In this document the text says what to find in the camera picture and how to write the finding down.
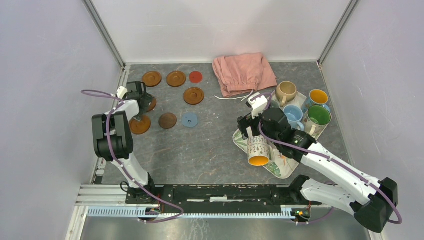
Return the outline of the dark brown wooden coaster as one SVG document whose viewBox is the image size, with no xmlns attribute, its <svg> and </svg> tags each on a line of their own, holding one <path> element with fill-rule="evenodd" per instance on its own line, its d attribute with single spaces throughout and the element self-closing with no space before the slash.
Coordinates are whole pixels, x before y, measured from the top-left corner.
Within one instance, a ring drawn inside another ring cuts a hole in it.
<svg viewBox="0 0 424 240">
<path fill-rule="evenodd" d="M 160 116 L 158 124 L 162 129 L 171 129 L 177 124 L 177 117 L 170 112 L 164 113 Z"/>
</svg>

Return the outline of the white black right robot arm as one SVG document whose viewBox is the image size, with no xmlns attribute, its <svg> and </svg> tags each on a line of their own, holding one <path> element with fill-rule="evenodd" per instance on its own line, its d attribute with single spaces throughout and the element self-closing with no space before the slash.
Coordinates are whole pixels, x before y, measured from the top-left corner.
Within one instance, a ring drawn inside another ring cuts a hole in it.
<svg viewBox="0 0 424 240">
<path fill-rule="evenodd" d="M 269 108 L 253 116 L 240 116 L 237 126 L 244 139 L 258 138 L 275 145 L 283 156 L 310 167 L 335 183 L 322 185 L 304 176 L 303 183 L 289 189 L 295 204 L 308 200 L 343 210 L 366 229 L 381 233 L 386 224 L 400 225 L 397 209 L 398 184 L 391 178 L 380 180 L 370 176 L 329 152 L 305 131 L 294 129 L 280 108 Z"/>
</svg>

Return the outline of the floral leaf print tray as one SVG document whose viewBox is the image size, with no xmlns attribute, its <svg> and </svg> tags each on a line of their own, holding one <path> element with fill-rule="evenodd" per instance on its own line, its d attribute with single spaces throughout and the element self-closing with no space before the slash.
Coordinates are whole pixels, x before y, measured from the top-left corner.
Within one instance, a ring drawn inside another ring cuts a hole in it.
<svg viewBox="0 0 424 240">
<path fill-rule="evenodd" d="M 298 91 L 295 98 L 290 101 L 288 105 L 295 105 L 301 108 L 306 99 L 307 97 Z M 328 125 L 324 126 L 322 130 L 314 132 L 312 134 L 312 137 L 318 140 L 321 134 L 327 128 L 327 126 Z M 243 139 L 240 130 L 237 129 L 234 132 L 232 140 L 238 148 L 240 148 L 246 154 L 248 153 L 248 141 L 247 139 Z M 298 167 L 299 163 L 293 159 L 289 159 L 283 156 L 272 142 L 267 141 L 267 143 L 270 147 L 270 162 L 268 162 L 266 165 L 263 165 L 262 167 L 264 167 L 267 171 L 273 174 L 276 178 L 289 178 L 294 172 L 294 170 Z"/>
</svg>

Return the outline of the white mug orange inside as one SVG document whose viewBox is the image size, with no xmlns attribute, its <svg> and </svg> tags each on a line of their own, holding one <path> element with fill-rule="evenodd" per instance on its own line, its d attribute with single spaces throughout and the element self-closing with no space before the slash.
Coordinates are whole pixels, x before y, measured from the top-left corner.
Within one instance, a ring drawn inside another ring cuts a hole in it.
<svg viewBox="0 0 424 240">
<path fill-rule="evenodd" d="M 274 162 L 273 157 L 274 151 L 262 135 L 247 139 L 247 158 L 250 165 L 265 166 Z"/>
</svg>

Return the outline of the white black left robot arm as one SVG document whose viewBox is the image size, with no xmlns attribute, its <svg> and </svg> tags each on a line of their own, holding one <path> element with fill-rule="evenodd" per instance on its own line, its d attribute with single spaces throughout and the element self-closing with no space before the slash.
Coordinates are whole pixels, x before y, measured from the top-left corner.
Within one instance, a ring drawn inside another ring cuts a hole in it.
<svg viewBox="0 0 424 240">
<path fill-rule="evenodd" d="M 93 148 L 97 157 L 112 163 L 125 177 L 129 197 L 153 203 L 157 190 L 150 174 L 134 155 L 134 141 L 130 121 L 146 110 L 153 97 L 147 93 L 145 83 L 129 82 L 120 86 L 116 94 L 99 90 L 82 90 L 81 93 L 99 98 L 117 100 L 112 110 L 91 118 Z"/>
</svg>

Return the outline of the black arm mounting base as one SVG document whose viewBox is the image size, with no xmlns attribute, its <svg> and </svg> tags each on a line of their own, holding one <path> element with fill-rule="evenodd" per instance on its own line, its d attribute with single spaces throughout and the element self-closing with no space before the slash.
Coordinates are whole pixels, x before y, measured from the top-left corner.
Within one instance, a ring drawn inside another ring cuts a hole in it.
<svg viewBox="0 0 424 240">
<path fill-rule="evenodd" d="M 280 214 L 282 206 L 308 206 L 301 194 L 308 176 L 299 175 L 289 185 L 182 185 L 165 184 L 130 187 L 125 181 L 120 189 L 128 205 L 152 205 L 159 214 Z"/>
</svg>

